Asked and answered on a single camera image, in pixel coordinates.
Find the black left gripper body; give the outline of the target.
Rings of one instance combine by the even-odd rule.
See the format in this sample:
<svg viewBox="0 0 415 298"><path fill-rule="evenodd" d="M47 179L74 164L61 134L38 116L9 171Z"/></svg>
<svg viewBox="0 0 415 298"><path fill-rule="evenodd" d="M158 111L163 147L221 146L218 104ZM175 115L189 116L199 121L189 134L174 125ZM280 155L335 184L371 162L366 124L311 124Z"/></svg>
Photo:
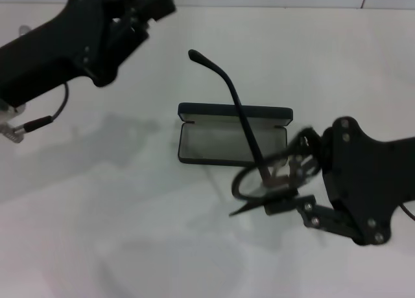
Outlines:
<svg viewBox="0 0 415 298"><path fill-rule="evenodd" d="M97 87L111 84L105 42L110 1L67 0L57 16L1 47L1 100L25 104L79 76Z"/></svg>

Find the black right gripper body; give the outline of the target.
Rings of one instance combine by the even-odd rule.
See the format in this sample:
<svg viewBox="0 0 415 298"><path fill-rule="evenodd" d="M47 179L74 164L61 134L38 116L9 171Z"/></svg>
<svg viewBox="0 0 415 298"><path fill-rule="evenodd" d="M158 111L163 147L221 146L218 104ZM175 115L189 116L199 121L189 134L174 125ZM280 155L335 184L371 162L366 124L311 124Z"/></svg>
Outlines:
<svg viewBox="0 0 415 298"><path fill-rule="evenodd" d="M332 206L351 218L358 243L387 243L394 212L414 201L414 138L377 141L352 117L336 119L324 137L323 179Z"/></svg>

